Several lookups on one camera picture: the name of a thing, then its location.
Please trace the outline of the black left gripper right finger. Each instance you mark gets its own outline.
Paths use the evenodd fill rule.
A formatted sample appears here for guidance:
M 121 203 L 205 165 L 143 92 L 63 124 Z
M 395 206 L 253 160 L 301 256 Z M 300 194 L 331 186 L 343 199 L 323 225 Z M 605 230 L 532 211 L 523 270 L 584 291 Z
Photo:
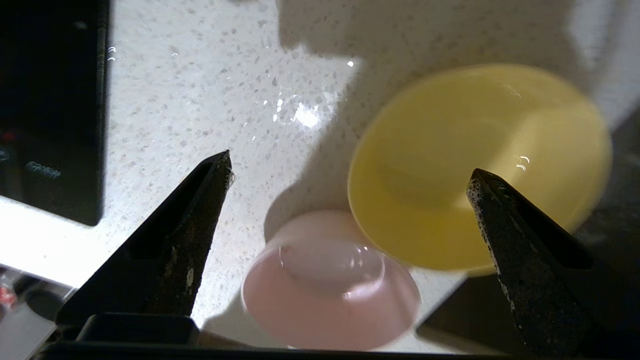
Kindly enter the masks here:
M 502 177 L 476 168 L 466 195 L 531 353 L 639 357 L 638 284 L 592 255 Z

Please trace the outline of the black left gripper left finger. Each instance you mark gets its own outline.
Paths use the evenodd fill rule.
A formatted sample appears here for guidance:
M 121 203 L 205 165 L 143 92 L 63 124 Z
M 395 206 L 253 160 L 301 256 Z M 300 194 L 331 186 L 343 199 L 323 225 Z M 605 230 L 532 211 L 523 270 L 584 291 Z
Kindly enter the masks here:
M 62 306 L 58 338 L 103 313 L 189 316 L 232 177 L 229 150 L 201 161 Z

